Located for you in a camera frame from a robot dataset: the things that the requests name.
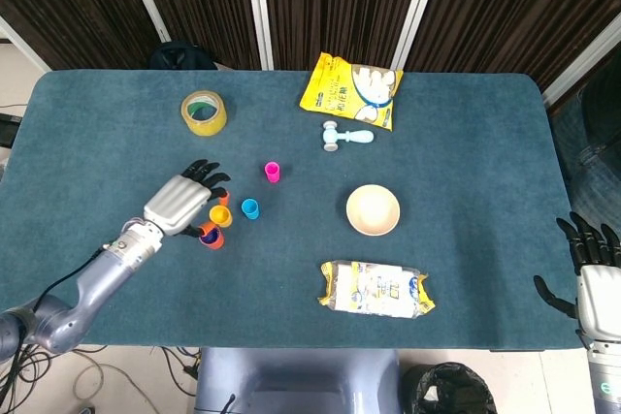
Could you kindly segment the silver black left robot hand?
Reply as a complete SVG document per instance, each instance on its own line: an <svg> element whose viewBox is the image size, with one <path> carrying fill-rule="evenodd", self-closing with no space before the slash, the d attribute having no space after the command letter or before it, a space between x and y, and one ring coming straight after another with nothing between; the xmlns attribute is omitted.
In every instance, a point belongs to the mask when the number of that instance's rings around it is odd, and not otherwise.
<svg viewBox="0 0 621 414"><path fill-rule="evenodd" d="M165 236L204 236L192 221L208 202L227 195L222 183L231 180L228 174L216 172L218 167L217 162L199 159L170 178L144 206L145 221Z"/></svg>

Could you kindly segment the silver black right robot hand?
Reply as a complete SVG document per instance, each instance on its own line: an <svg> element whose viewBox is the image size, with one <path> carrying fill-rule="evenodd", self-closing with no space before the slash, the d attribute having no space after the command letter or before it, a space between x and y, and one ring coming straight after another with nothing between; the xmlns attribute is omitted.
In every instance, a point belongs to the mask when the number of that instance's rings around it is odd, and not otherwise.
<svg viewBox="0 0 621 414"><path fill-rule="evenodd" d="M572 211L570 219L558 217L576 278L574 303L555 296L544 279L533 277L541 299L578 322L579 333L591 340L620 341L620 238L606 224L595 228Z"/></svg>

